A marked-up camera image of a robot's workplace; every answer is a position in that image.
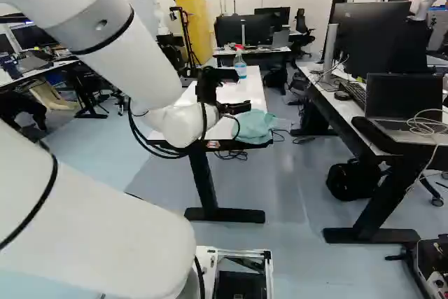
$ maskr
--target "white cable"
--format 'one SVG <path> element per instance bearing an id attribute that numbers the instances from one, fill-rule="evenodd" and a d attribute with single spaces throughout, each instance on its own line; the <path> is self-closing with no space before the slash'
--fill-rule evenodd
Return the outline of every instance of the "white cable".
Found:
<path id="1" fill-rule="evenodd" d="M 321 79 L 328 73 L 331 73 L 333 70 L 336 70 L 338 68 L 338 66 L 343 65 L 345 62 L 347 62 L 347 60 L 349 59 L 350 56 L 347 56 L 346 59 L 344 61 L 341 61 L 339 63 L 337 63 L 336 65 L 334 65 L 333 67 L 329 68 L 329 70 L 324 71 L 322 74 L 319 74 L 319 78 L 317 79 L 316 82 L 314 82 L 314 84 L 317 84 L 319 82 L 321 82 Z"/>
<path id="2" fill-rule="evenodd" d="M 437 142 L 437 140 L 434 138 L 434 136 L 436 134 L 442 134 L 448 130 L 448 124 L 445 124 L 444 122 L 440 122 L 439 120 L 433 120 L 430 118 L 419 117 L 422 113 L 429 112 L 429 111 L 441 111 L 442 113 L 445 113 L 448 115 L 447 111 L 444 111 L 441 109 L 425 109 L 425 110 L 418 112 L 413 118 L 410 118 L 407 120 L 406 123 L 409 125 L 409 127 L 410 127 L 409 131 L 411 133 L 417 134 L 417 135 L 423 136 L 423 137 L 430 137 L 434 141 L 434 145 L 435 145 L 433 154 L 430 157 L 428 163 L 421 170 L 420 174 L 415 179 L 414 183 L 407 189 L 407 192 L 412 189 L 412 186 L 417 181 L 422 180 L 423 173 L 428 169 L 428 167 L 431 165 L 431 163 L 434 160 L 435 154 L 437 153 L 437 149 L 440 146 L 440 144 Z M 433 128 L 436 125 L 442 126 L 443 128 L 440 130 Z"/>

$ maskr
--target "black bag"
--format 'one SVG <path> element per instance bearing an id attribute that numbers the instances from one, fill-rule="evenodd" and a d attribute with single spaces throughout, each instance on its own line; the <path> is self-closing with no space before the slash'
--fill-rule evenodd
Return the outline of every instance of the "black bag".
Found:
<path id="1" fill-rule="evenodd" d="M 350 159 L 347 164 L 337 164 L 330 168 L 327 187 L 341 201 L 368 199 L 373 196 L 382 175 L 377 165 Z"/>

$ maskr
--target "plastic bottle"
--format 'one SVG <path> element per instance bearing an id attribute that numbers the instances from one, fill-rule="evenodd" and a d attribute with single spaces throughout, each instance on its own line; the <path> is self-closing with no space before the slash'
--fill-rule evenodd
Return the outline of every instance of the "plastic bottle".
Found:
<path id="1" fill-rule="evenodd" d="M 246 78 L 247 77 L 247 64 L 243 60 L 242 54 L 243 54 L 243 51 L 241 49 L 238 49 L 237 55 L 235 56 L 235 59 L 233 60 L 233 66 L 237 70 L 239 78 Z"/>

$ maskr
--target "office chair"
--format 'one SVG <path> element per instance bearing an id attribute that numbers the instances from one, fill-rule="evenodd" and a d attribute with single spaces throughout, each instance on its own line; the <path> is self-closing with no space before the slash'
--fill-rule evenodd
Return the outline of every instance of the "office chair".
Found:
<path id="1" fill-rule="evenodd" d="M 311 32 L 314 31 L 314 28 L 309 29 L 307 27 L 307 23 L 305 22 L 305 9 L 299 8 L 297 10 L 297 15 L 295 16 L 295 30 L 302 35 L 294 36 L 294 41 L 291 46 L 291 51 L 293 54 L 293 59 L 291 60 L 291 65 L 294 69 L 297 68 L 295 65 L 296 59 L 302 59 L 305 55 L 311 57 L 311 53 L 307 53 L 302 50 L 302 47 L 305 47 L 316 40 L 315 36 L 311 35 Z"/>

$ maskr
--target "blue cloth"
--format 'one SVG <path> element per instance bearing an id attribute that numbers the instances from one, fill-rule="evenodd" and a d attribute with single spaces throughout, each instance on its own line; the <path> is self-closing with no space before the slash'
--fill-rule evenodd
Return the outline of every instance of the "blue cloth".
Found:
<path id="1" fill-rule="evenodd" d="M 252 109 L 238 115 L 241 125 L 236 140 L 248 144 L 264 144 L 272 139 L 271 130 L 276 125 L 276 117 L 272 113 L 265 113 L 258 109 Z M 235 123 L 232 129 L 232 136 L 238 132 L 238 125 Z"/>

